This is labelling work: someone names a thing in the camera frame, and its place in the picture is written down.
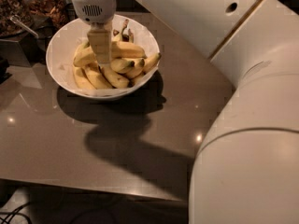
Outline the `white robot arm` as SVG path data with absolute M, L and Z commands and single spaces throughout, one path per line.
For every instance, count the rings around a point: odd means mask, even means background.
M 299 224 L 299 16 L 278 0 L 136 0 L 234 84 L 192 168 L 190 224 Z

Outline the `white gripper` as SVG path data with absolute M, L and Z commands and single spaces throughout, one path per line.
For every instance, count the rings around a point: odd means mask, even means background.
M 89 43 L 100 66 L 111 62 L 111 21 L 116 0 L 72 0 L 77 16 L 91 25 L 87 33 Z

